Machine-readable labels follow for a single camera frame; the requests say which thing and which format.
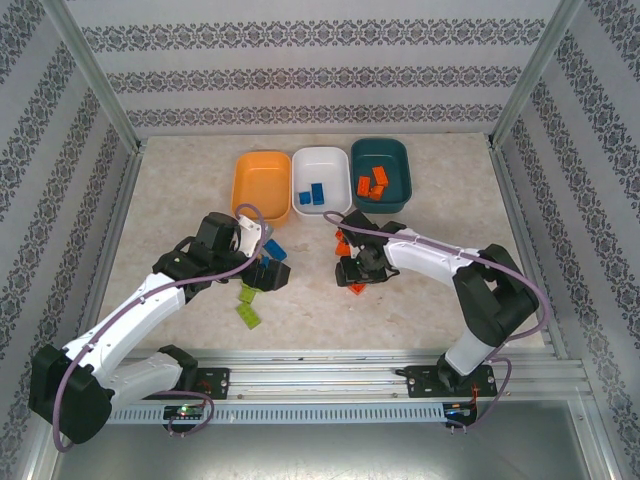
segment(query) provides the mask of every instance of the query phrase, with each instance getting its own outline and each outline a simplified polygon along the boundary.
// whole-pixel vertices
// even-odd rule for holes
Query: building block
[[[349,248],[349,245],[340,242],[340,243],[338,243],[338,246],[336,247],[336,255],[338,255],[340,257],[350,257],[351,256],[351,248]]]
[[[238,305],[236,307],[236,312],[238,312],[242,321],[247,325],[247,327],[249,327],[249,330],[253,330],[262,323],[258,314],[249,306],[248,303],[241,303]]]
[[[351,290],[356,295],[360,295],[365,287],[366,285],[354,283],[353,285],[349,285],[349,290]]]
[[[371,179],[369,177],[360,177],[358,178],[358,196],[359,197],[368,197],[369,196],[369,188],[371,187]]]
[[[389,179],[387,178],[387,172],[384,171],[384,167],[373,167],[373,176],[376,179],[376,185],[382,187],[389,186]]]
[[[300,198],[300,205],[308,205],[311,203],[311,192],[300,192],[298,197]]]
[[[263,293],[262,290],[260,290],[259,288],[250,287],[246,283],[242,284],[242,288],[246,288],[247,290],[251,290],[252,292],[256,292],[256,293]]]
[[[240,295],[238,295],[238,300],[246,304],[251,304],[255,296],[256,290],[243,284],[242,290],[240,290]]]
[[[311,197],[313,198],[314,205],[324,205],[324,193],[321,183],[311,184]]]
[[[287,258],[287,252],[285,252],[280,245],[272,238],[264,244],[264,249],[274,260],[282,262]]]
[[[383,192],[384,192],[384,187],[382,185],[376,185],[369,192],[369,198],[371,200],[375,200],[376,202],[378,202],[382,198]]]

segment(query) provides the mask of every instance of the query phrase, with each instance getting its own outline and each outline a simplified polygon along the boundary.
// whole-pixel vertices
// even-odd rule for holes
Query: damask pattern
[[[62,145],[58,159],[51,170],[38,209],[24,236],[24,243],[13,261],[0,300],[0,360],[5,357],[5,349],[11,342],[11,332],[22,313],[26,294],[31,289],[32,279],[40,265],[41,256],[53,230],[65,194],[71,183],[82,150],[98,116],[100,105],[93,91],[89,89],[83,98],[73,120],[67,139]]]
[[[494,122],[502,105],[321,105],[129,110],[134,127],[292,123]]]
[[[594,308],[593,298],[589,292],[588,285],[585,283],[584,275],[577,261],[573,245],[569,240],[564,221],[559,214],[558,205],[553,198],[551,187],[543,172],[538,153],[521,117],[516,121],[511,134],[524,163],[542,220],[547,228],[546,233],[555,250],[556,260],[562,271],[562,277],[574,311],[578,316],[586,346],[593,357],[598,379],[602,382],[607,403],[614,414],[613,421],[618,426],[620,440],[625,445],[625,453],[629,456],[633,473],[635,476],[640,476],[640,425],[637,423],[638,415],[632,410],[633,402],[625,391],[626,385],[624,381],[620,378],[620,367],[615,362],[611,342],[603,333],[602,321]],[[509,175],[512,176],[508,164],[507,168]]]
[[[42,312],[43,318],[38,324],[37,333],[29,350],[29,360],[24,364],[24,372],[20,377],[18,390],[14,393],[15,400],[9,407],[8,420],[2,426],[2,435],[0,437],[0,478],[11,478],[13,467],[18,460],[20,446],[31,416],[31,411],[28,408],[31,359],[40,348],[53,341],[58,333],[60,322],[64,318],[66,300],[71,291],[76,271],[80,266],[86,241],[119,141],[115,128],[111,126],[100,148],[100,153],[83,196],[82,205],[76,215],[73,230],[62,255],[62,262],[60,262],[59,270],[54,277],[54,285],[51,287],[51,294],[46,303],[47,306]],[[112,212],[120,193],[125,171],[126,166],[120,175],[114,204],[111,207]],[[110,216],[107,221],[105,232],[109,229],[111,218]]]
[[[500,149],[500,152],[502,153],[502,158],[505,160],[505,166],[507,167],[507,172],[509,173],[509,178],[511,180],[511,185],[513,186],[513,191],[516,195],[516,199],[518,200],[518,206],[520,207],[520,211],[522,212],[522,219],[524,220],[524,226],[527,229],[527,234],[529,235],[529,239],[530,239],[530,245],[531,245],[531,249],[533,250],[533,255],[536,257],[536,262],[538,265],[538,270],[540,272],[540,277],[542,279],[542,282],[544,283],[544,293],[547,295],[547,298],[549,299],[549,305],[551,305],[551,310],[553,312],[553,317],[557,320],[558,318],[560,318],[560,316],[558,315],[558,309],[556,308],[556,303],[555,300],[553,299],[553,295],[551,294],[551,286],[549,284],[549,279],[547,278],[547,274],[545,273],[544,270],[544,265],[542,263],[542,257],[540,256],[540,252],[538,251],[538,247],[534,242],[534,238],[533,238],[533,232],[531,230],[531,225],[529,224],[529,220],[527,220],[527,211],[524,208],[524,204],[522,203],[522,199],[520,198],[520,194],[518,193],[518,188],[516,186],[516,183],[513,179],[513,174],[511,172],[511,166],[509,165],[508,162],[508,157],[507,154],[505,152],[505,149],[503,146],[496,146],[497,148]],[[569,358],[574,358],[571,355],[571,347],[569,345],[569,343],[566,340],[566,335],[564,333],[564,328],[562,327],[562,323],[561,322],[556,322],[556,326],[558,327],[558,330],[560,331],[560,337],[562,340],[562,343],[564,345],[564,349],[567,352],[567,355]]]
[[[558,156],[573,198],[577,201],[585,229],[591,236],[611,291],[616,294],[616,303],[623,311],[622,318],[627,322],[627,330],[636,340],[635,347],[640,349],[640,287],[634,283],[635,276],[630,272],[629,262],[622,256],[618,237],[611,231],[607,213],[598,200],[587,169],[544,82],[536,85],[531,92],[531,100]]]
[[[619,177],[620,185],[624,186],[631,207],[636,210],[636,218],[640,220],[638,147],[627,134],[627,127],[620,121],[620,115],[616,113],[593,67],[571,33],[567,33],[558,45],[556,59],[571,83],[602,149],[608,154],[613,171]]]
[[[640,82],[640,15],[635,5],[629,0],[588,0],[587,5]]]
[[[60,43],[38,88],[29,99],[29,106],[18,120],[14,135],[7,141],[0,160],[0,222],[11,206],[11,199],[22,183],[26,167],[40,144],[42,134],[58,105],[71,74],[76,68],[73,57],[64,43]]]
[[[351,45],[533,45],[542,19],[179,23],[82,29],[94,52]]]
[[[27,46],[36,27],[44,18],[38,0],[16,0],[0,20],[0,85],[4,84]]]
[[[116,93],[275,88],[512,87],[520,67],[328,67],[127,72],[108,75]]]

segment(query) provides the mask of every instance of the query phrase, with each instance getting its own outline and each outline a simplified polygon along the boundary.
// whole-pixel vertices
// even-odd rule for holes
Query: white bowl
[[[311,193],[311,184],[321,183],[324,205],[300,203],[299,194]],[[302,220],[322,219],[322,213],[334,210],[347,213],[351,208],[349,157],[336,147],[307,147],[291,159],[291,203]]]

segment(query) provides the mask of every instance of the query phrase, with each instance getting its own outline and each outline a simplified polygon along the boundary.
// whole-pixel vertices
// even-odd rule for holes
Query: metal frame
[[[100,106],[105,110],[109,120],[124,142],[127,152],[133,152],[140,144],[129,117],[120,105],[107,76],[100,68],[95,55],[84,38],[80,27],[71,15],[65,0],[42,0],[42,6],[51,18],[58,33],[73,55],[87,83],[96,94]]]
[[[527,277],[532,278],[535,280],[537,285],[544,288],[542,273],[540,272],[538,262],[535,260],[533,245],[529,238],[529,234],[527,233],[524,216],[522,215],[522,211],[518,205],[513,184],[511,183],[511,179],[507,173],[507,166],[502,155],[502,151],[499,148],[492,146],[489,142],[487,142],[487,147],[489,148],[489,155],[491,156],[491,162],[493,163],[493,169],[498,181],[498,187],[500,188],[500,194],[502,195],[502,201],[504,203],[505,210],[507,211],[507,218],[511,225],[513,238],[516,242],[518,255],[520,255],[522,269]],[[562,335],[560,334],[558,321],[555,316],[551,317],[549,326],[547,327],[547,332],[558,358],[569,358],[564,341],[562,340]]]
[[[523,269],[540,283],[540,272],[533,260],[535,257],[532,246],[517,207],[513,187],[505,173],[504,159],[499,151],[492,148],[489,151]],[[100,280],[96,282],[92,296],[90,325],[97,321],[142,156],[143,152],[139,152],[132,161],[116,208],[104,262],[99,266]],[[548,332],[543,332],[543,338],[545,346],[542,348],[503,349],[502,353],[513,362],[514,370],[502,401],[566,401],[592,477],[620,478],[582,361],[567,359],[555,319],[552,319]],[[134,350],[125,362],[132,363],[147,358],[152,353],[154,352],[150,350]],[[190,353],[199,360],[202,367],[231,369],[229,397],[225,401],[216,402],[221,413],[216,417],[215,423],[282,424],[293,420],[296,423],[337,423],[339,412],[352,412],[348,414],[354,415],[347,419],[347,414],[344,414],[345,418],[339,419],[342,423],[364,421],[357,417],[357,412],[370,415],[371,418],[366,419],[368,423],[438,422],[442,419],[433,412],[439,411],[442,403],[468,400],[433,398],[416,401],[409,398],[405,379],[394,373],[396,368],[407,365],[435,364],[442,352],[193,350]],[[496,363],[493,367],[496,381],[502,382],[505,366]],[[114,415],[112,423],[162,423],[157,412],[164,405],[180,403],[183,402],[140,402],[119,415]],[[424,410],[429,408],[432,408],[431,413]],[[309,419],[303,420],[300,412],[309,415]],[[49,440],[50,435],[50,426],[39,421],[22,478],[50,478],[53,474],[57,452]]]
[[[542,32],[536,49],[529,58],[527,66],[520,75],[518,83],[509,96],[507,104],[502,109],[500,118],[498,118],[491,134],[493,145],[501,145],[509,135],[511,127],[520,115],[529,95],[538,83],[564,32],[569,28],[569,24],[582,3],[582,0],[561,0],[558,4],[547,28]]]

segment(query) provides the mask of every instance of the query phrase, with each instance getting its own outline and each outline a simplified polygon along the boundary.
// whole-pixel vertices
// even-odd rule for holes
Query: orange bowl
[[[291,160],[282,152],[249,152],[238,159],[231,192],[231,211],[255,205],[274,228],[284,225],[291,210]],[[255,220],[248,208],[240,212]]]

